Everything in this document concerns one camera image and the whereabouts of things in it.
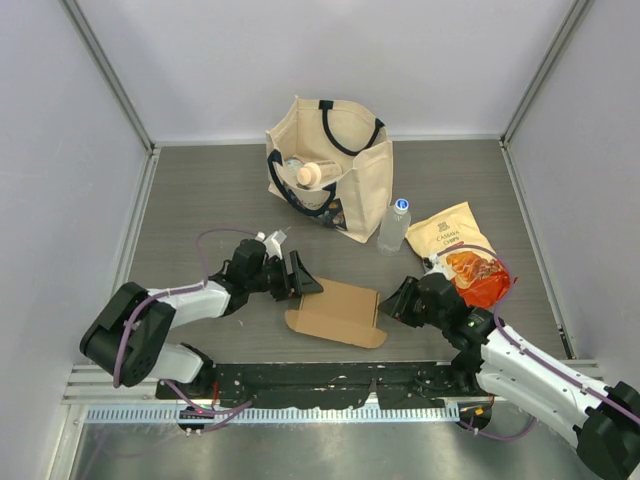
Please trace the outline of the brown cardboard box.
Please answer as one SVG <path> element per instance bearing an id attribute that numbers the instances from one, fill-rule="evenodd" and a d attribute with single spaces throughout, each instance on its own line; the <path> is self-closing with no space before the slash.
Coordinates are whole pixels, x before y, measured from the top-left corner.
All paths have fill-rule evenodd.
<path id="1" fill-rule="evenodd" d="M 377 327 L 376 290 L 319 278 L 321 293 L 305 294 L 297 310 L 285 312 L 296 333 L 366 349 L 379 348 L 387 333 Z"/>

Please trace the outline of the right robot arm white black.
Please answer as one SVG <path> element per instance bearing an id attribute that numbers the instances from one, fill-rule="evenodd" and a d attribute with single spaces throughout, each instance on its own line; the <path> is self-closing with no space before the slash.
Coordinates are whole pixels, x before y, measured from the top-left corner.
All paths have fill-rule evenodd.
<path id="1" fill-rule="evenodd" d="M 430 325 L 457 350 L 451 380 L 465 395 L 502 397 L 563 437 L 602 479 L 639 465 L 639 393 L 580 373 L 525 340 L 496 314 L 466 304 L 441 273 L 406 277 L 379 305 L 411 327 Z"/>

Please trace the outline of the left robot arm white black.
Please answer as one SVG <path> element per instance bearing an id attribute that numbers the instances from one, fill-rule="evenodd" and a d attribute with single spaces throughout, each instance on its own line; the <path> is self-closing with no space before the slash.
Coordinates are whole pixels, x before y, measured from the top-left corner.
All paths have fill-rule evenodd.
<path id="1" fill-rule="evenodd" d="M 178 384 L 190 398 L 205 397 L 213 385 L 213 361 L 193 346 L 168 343 L 168 334 L 194 321 L 229 316 L 253 293 L 276 301 L 321 293 L 323 286 L 296 251 L 283 258 L 284 239 L 281 231 L 244 239 L 220 271 L 192 285 L 121 285 L 80 340 L 81 354 L 111 374 L 115 387 L 156 378 Z"/>

